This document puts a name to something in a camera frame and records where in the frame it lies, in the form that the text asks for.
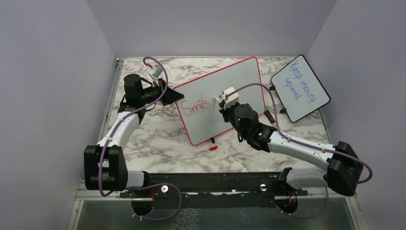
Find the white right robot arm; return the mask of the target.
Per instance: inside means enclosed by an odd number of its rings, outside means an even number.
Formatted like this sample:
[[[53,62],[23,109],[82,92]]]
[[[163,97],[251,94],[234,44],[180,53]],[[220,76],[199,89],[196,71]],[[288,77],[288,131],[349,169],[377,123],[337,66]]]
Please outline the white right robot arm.
[[[305,187],[330,188],[343,196],[353,196],[360,182],[364,166],[350,144],[320,144],[293,138],[275,127],[259,121],[249,104],[219,105],[219,112],[238,134],[239,142],[246,142],[256,150],[288,155],[313,165],[306,169],[287,169],[276,182],[277,191],[288,195]]]

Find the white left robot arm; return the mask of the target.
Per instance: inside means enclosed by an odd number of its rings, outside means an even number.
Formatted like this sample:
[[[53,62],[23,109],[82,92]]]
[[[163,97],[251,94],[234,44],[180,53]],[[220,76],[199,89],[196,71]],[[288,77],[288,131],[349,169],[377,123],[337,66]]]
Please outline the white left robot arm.
[[[146,79],[138,74],[124,77],[125,95],[120,102],[117,119],[96,145],[88,145],[84,150],[85,186],[88,190],[123,191],[132,188],[136,195],[143,197],[150,192],[146,173],[130,171],[124,159],[126,147],[132,133],[141,124],[147,107],[156,102],[163,106],[184,98],[180,92],[167,86],[162,78],[156,78],[144,88]]]

